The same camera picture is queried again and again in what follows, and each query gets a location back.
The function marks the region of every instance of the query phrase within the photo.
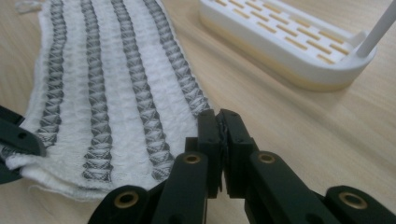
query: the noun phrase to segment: brass insert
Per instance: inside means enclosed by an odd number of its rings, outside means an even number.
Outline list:
[[[114,200],[114,205],[118,208],[129,208],[134,206],[139,201],[139,195],[134,191],[125,191],[117,196]]]
[[[355,209],[366,209],[368,206],[362,197],[351,192],[341,192],[338,197],[341,202]]]

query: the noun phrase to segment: black plastic part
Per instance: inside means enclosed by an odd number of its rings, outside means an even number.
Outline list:
[[[246,164],[256,150],[241,117],[233,111],[221,109],[217,115],[224,151],[224,175],[227,193],[231,198],[245,198],[248,189]]]
[[[32,133],[18,127],[24,118],[0,106],[0,147],[3,150],[45,156],[46,151],[42,142]],[[10,171],[0,158],[0,184],[6,184],[20,179],[19,170]]]
[[[0,105],[0,119],[20,126],[24,117]]]
[[[274,224],[268,209],[260,199],[259,193],[251,186],[247,189],[245,213],[250,224]]]
[[[205,223],[207,166],[207,156],[202,153],[177,156],[151,223]]]
[[[396,216],[367,193],[347,186],[327,190],[326,206],[342,223],[395,224]]]
[[[93,212],[88,224],[146,224],[143,222],[149,193],[135,186],[112,190]]]
[[[198,116],[198,151],[208,157],[208,198],[216,198],[221,190],[222,153],[220,151],[219,127],[215,112],[206,110]]]
[[[276,154],[253,152],[248,171],[274,223],[340,223]]]

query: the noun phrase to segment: white cloth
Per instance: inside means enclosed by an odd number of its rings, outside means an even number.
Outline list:
[[[50,0],[22,128],[45,158],[3,149],[7,166],[52,191],[100,199],[165,180],[210,107],[159,0]]]

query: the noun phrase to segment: wooden table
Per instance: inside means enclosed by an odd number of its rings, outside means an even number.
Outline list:
[[[198,0],[163,0],[191,68],[217,110],[239,113],[261,150],[281,156],[312,190],[361,189],[396,213],[396,25],[348,88],[289,84],[198,18]],[[351,33],[370,30],[390,0],[284,2]],[[0,105],[24,114],[40,48],[36,13],[0,2]],[[75,202],[22,179],[0,186],[0,223],[86,223],[98,202]],[[207,223],[248,223],[242,200],[209,200]]]

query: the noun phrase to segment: woven towel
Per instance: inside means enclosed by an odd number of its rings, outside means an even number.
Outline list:
[[[46,158],[3,149],[11,169],[76,199],[151,189],[210,107],[159,0],[50,0],[22,128]]]

